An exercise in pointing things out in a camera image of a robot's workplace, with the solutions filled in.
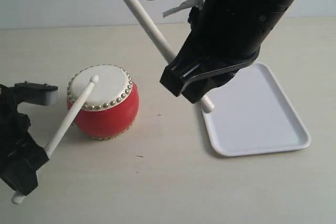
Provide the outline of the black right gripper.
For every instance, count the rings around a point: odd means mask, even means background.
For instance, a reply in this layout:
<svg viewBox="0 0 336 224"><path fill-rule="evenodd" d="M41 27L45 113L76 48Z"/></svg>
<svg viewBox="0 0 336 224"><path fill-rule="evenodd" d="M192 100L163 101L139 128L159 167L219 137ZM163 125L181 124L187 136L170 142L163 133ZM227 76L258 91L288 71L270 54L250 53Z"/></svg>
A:
<svg viewBox="0 0 336 224"><path fill-rule="evenodd" d="M205 0L198 14L190 14L191 32L160 83L196 103L254 63L261 42L258 22L246 23L251 7L246 0Z"/></svg>

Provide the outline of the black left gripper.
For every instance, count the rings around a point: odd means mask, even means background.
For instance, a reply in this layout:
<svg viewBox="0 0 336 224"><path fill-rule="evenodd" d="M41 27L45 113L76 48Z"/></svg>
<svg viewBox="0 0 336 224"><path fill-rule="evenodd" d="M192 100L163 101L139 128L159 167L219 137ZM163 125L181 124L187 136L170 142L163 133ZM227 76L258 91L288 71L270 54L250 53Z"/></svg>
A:
<svg viewBox="0 0 336 224"><path fill-rule="evenodd" d="M28 142L30 120L17 111L13 87L1 85L1 179L14 191L29 195L38 186L37 171L49 161L38 146Z"/></svg>

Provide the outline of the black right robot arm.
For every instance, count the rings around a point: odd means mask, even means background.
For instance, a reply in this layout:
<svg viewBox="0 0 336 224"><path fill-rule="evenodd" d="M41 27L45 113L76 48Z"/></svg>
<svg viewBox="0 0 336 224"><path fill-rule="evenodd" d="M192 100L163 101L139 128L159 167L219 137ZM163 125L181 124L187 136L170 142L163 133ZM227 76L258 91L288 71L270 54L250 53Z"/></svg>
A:
<svg viewBox="0 0 336 224"><path fill-rule="evenodd" d="M260 46L294 0L205 0L192 9L191 32L161 84L191 103L229 82L258 57Z"/></svg>

